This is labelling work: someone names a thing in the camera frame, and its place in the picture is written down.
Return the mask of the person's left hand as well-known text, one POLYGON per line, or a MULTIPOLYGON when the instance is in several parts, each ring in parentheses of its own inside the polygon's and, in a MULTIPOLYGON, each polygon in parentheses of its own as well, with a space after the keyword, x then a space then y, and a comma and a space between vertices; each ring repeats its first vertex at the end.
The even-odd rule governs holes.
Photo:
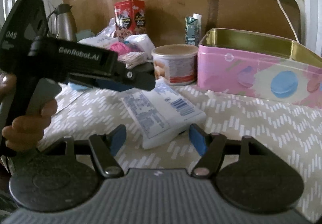
POLYGON ((38 109, 34 115, 26 115, 31 96, 31 87, 35 82, 27 83, 14 74, 1 72, 1 100, 11 92, 15 92, 14 105, 10 110, 18 115, 12 125, 2 129, 2 136, 8 148, 16 152, 24 152, 37 146, 43 138, 44 130, 50 125, 52 116, 57 111, 57 102, 51 98, 38 109))

